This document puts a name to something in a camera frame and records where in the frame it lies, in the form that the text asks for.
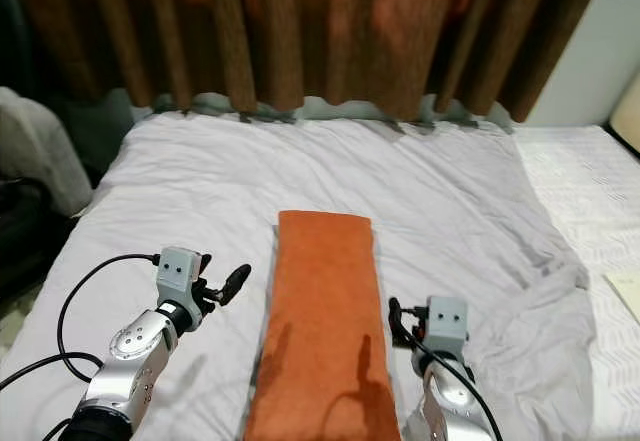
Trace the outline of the cream cushion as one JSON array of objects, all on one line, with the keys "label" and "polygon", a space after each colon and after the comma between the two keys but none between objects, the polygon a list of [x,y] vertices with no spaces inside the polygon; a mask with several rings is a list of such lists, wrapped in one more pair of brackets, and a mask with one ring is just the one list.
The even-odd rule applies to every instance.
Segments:
[{"label": "cream cushion", "polygon": [[605,127],[614,139],[640,157],[640,94],[622,99]]}]

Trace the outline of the pale green headboard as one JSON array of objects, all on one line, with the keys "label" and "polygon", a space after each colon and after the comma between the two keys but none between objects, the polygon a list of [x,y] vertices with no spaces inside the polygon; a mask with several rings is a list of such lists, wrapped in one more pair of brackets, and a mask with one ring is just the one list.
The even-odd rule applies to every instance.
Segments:
[{"label": "pale green headboard", "polygon": [[[426,94],[420,98],[416,107],[411,109],[410,115],[404,118],[407,124],[460,124],[477,125],[489,122],[509,131],[515,129],[516,121],[509,115],[506,108],[499,103],[492,104],[489,111],[477,113],[468,111],[458,101],[447,101],[443,109],[436,108],[440,101],[439,95]],[[154,102],[147,107],[133,107],[132,115],[137,120],[165,112],[195,112],[197,115],[234,115],[236,109],[230,106],[227,95],[206,92],[198,93],[193,98],[192,106],[179,107],[177,99],[170,94],[156,95]],[[244,111],[243,116],[260,118],[260,120],[294,121],[294,120],[334,120],[334,118],[366,118],[383,122],[398,121],[397,117],[389,115],[384,109],[369,101],[347,101],[342,104],[330,104],[316,95],[307,95],[300,108],[276,109],[265,103],[257,103],[255,109]]]}]

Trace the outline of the white booklet with city photo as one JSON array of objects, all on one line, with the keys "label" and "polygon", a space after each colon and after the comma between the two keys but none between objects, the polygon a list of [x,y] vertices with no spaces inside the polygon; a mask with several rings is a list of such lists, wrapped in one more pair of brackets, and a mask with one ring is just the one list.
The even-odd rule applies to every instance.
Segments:
[{"label": "white booklet with city photo", "polygon": [[640,273],[608,273],[604,280],[612,287],[627,313],[640,325]]}]

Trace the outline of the orange rectangular pillow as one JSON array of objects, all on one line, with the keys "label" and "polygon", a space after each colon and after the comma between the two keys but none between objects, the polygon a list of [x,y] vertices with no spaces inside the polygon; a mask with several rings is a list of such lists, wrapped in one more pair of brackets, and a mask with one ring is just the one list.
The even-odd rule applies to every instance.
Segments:
[{"label": "orange rectangular pillow", "polygon": [[401,441],[371,221],[283,211],[276,235],[243,441]]}]

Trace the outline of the grey bed sheet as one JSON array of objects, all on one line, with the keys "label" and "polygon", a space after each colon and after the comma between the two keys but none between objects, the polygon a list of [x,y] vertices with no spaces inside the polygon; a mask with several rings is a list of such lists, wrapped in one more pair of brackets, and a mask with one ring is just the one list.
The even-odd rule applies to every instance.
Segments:
[{"label": "grey bed sheet", "polygon": [[65,345],[104,357],[157,303],[147,254],[211,255],[228,305],[180,337],[138,438],[229,440],[259,364],[283,211],[372,223],[383,298],[468,307],[465,359],[506,441],[585,440],[593,422],[589,276],[532,190],[511,135],[492,124],[326,120],[247,124],[164,113],[128,131],[1,363],[10,374]]}]

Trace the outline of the brown curtain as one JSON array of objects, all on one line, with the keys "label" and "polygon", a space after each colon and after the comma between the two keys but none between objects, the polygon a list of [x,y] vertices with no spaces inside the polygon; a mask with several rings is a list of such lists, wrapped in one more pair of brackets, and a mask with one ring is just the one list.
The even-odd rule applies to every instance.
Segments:
[{"label": "brown curtain", "polygon": [[70,93],[529,117],[590,0],[18,0]]}]

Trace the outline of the black chair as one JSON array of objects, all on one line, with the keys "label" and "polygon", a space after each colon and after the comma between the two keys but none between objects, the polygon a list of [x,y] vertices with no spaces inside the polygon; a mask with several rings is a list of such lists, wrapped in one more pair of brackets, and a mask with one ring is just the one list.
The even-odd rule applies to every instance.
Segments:
[{"label": "black chair", "polygon": [[20,149],[33,144],[31,130],[20,124],[23,95],[38,93],[32,48],[32,30],[19,0],[0,0],[0,294],[8,299],[29,285],[40,266],[41,225],[51,214],[49,190],[31,170],[19,168],[27,159]]}]

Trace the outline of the white patterned mattress cover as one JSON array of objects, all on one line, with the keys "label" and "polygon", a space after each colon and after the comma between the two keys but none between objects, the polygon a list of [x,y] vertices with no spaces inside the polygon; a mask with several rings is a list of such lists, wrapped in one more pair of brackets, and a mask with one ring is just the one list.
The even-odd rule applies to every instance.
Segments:
[{"label": "white patterned mattress cover", "polygon": [[518,127],[515,141],[540,203],[588,267],[591,441],[640,441],[640,325],[604,280],[640,273],[640,159],[598,126]]}]

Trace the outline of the light grey draped cloth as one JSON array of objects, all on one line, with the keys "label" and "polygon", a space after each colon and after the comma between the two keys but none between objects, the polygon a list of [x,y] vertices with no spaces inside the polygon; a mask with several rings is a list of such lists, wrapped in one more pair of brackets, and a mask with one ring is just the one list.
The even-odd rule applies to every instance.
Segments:
[{"label": "light grey draped cloth", "polygon": [[0,88],[0,171],[40,181],[52,209],[72,217],[92,200],[92,188],[67,130],[51,109]]}]

